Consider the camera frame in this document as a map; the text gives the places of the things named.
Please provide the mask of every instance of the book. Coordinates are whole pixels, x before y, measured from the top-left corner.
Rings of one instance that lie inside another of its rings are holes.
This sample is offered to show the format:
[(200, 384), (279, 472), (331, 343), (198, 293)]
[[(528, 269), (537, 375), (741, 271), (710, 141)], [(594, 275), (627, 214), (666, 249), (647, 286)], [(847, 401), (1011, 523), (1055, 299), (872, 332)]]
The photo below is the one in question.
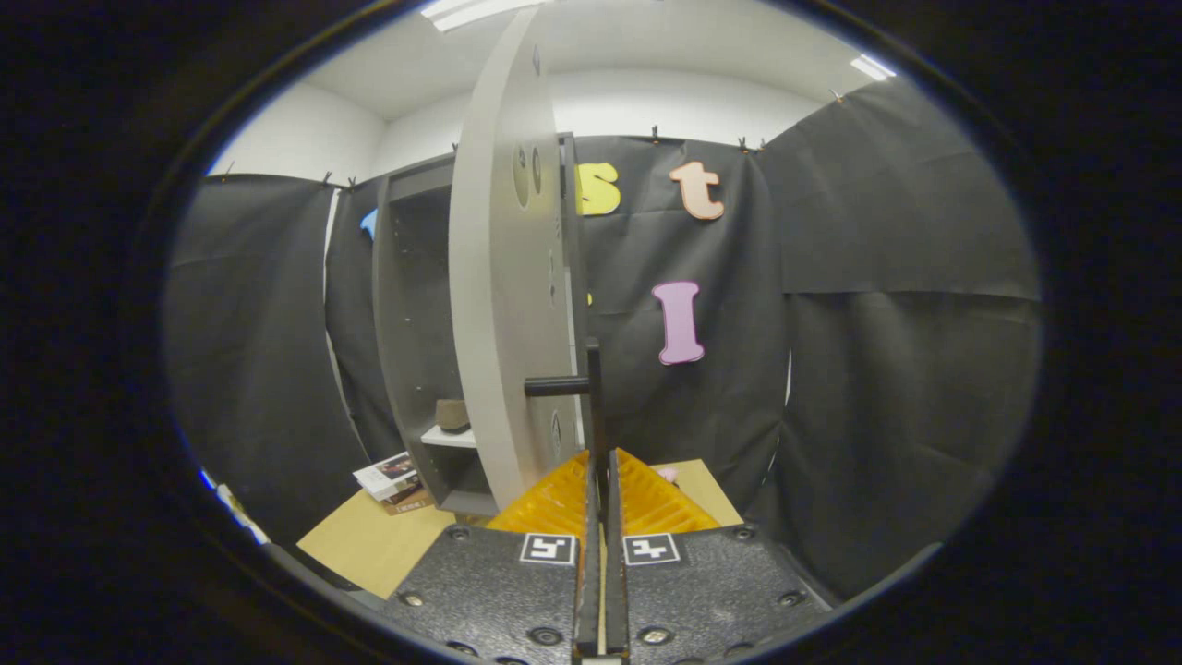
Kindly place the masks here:
[(377, 501), (388, 500), (403, 490), (422, 484), (408, 454), (396, 455), (361, 471), (353, 471), (353, 477)]
[(423, 487), (420, 487), (408, 495), (400, 493), (398, 495), (395, 495), (381, 503), (382, 509), (385, 510), (388, 515), (400, 515), (411, 510), (418, 510), (420, 508), (427, 508), (428, 506), (435, 506), (435, 502), (431, 501), (431, 496), (427, 494), (427, 488)]

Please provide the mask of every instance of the pink letter i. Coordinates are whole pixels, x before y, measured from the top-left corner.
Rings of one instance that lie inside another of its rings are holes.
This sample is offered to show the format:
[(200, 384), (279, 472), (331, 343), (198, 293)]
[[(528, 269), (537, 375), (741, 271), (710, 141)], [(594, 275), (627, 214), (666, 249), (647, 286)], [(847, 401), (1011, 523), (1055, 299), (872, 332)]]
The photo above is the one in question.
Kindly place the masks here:
[(665, 348), (660, 357), (663, 365), (694, 363), (706, 356), (694, 328), (694, 295), (697, 291), (697, 283), (693, 281), (665, 281), (652, 287), (652, 294), (664, 308)]

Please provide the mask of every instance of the pink object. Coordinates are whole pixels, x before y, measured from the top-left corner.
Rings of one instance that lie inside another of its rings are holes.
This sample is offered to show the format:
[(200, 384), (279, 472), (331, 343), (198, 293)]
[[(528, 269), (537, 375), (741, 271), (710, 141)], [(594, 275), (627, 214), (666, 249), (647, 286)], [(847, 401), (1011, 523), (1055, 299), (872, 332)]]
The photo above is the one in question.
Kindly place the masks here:
[(719, 219), (725, 211), (722, 201), (710, 200), (710, 184), (719, 183), (719, 174), (709, 172), (702, 162), (689, 162), (669, 171), (669, 177), (681, 183), (681, 202), (686, 211), (697, 219)]
[(652, 287), (652, 294), (664, 309), (665, 348), (658, 357), (663, 365), (694, 363), (706, 356), (694, 327), (694, 295), (697, 292), (697, 283), (693, 281), (665, 281)]

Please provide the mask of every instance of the black curtain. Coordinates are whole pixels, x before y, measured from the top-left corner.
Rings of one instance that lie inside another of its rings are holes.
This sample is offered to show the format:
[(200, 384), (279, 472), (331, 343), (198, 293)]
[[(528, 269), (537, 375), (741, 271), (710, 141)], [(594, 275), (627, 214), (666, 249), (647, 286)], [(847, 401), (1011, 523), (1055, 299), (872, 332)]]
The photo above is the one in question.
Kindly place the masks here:
[[(619, 208), (583, 220), (587, 328), (603, 346), (612, 443), (649, 464), (701, 458), (736, 507), (754, 497), (775, 450), (787, 352), (773, 207), (754, 152), (651, 138), (577, 138), (582, 163), (616, 167)], [(669, 171), (694, 159), (719, 174), (726, 211), (686, 211)], [(665, 367), (661, 302), (651, 288), (693, 280), (706, 357)]]
[[(901, 79), (762, 151), (578, 138), (622, 203), (583, 220), (612, 443), (702, 458), (837, 599), (946, 539), (1025, 424), (1041, 351), (1035, 260), (981, 150)], [(713, 221), (669, 171), (717, 172)], [(664, 367), (661, 281), (697, 281), (706, 357)], [(791, 352), (791, 399), (785, 405)]]
[(163, 302), (173, 406), (193, 455), (281, 546), (352, 496), (352, 471), (369, 462), (325, 341), (331, 196), (291, 177), (207, 178)]
[(340, 370), (340, 389), (369, 458), (378, 462), (405, 450), (395, 425), (377, 356), (374, 326), (374, 237), (362, 220), (377, 209), (379, 180), (337, 197), (326, 259), (324, 308)]
[(1018, 443), (1041, 353), (1035, 261), (981, 150), (904, 80), (830, 103), (761, 164), (792, 398), (748, 515), (849, 598), (948, 537)]

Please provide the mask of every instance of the white wall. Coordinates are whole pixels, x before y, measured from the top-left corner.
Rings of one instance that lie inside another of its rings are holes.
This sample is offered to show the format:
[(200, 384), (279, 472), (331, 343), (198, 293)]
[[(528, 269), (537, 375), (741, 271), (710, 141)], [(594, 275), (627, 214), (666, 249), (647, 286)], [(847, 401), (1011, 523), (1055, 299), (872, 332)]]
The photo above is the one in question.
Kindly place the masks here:
[[(649, 135), (758, 146), (821, 104), (746, 80), (661, 70), (595, 70), (552, 74), (559, 131), (576, 136)], [(460, 139), (470, 94), (436, 102), (391, 120), (370, 169), (379, 175), (442, 155)]]
[(377, 113), (335, 94), (297, 83), (264, 107), (210, 167), (221, 174), (268, 172), (348, 184), (370, 177), (387, 123)]

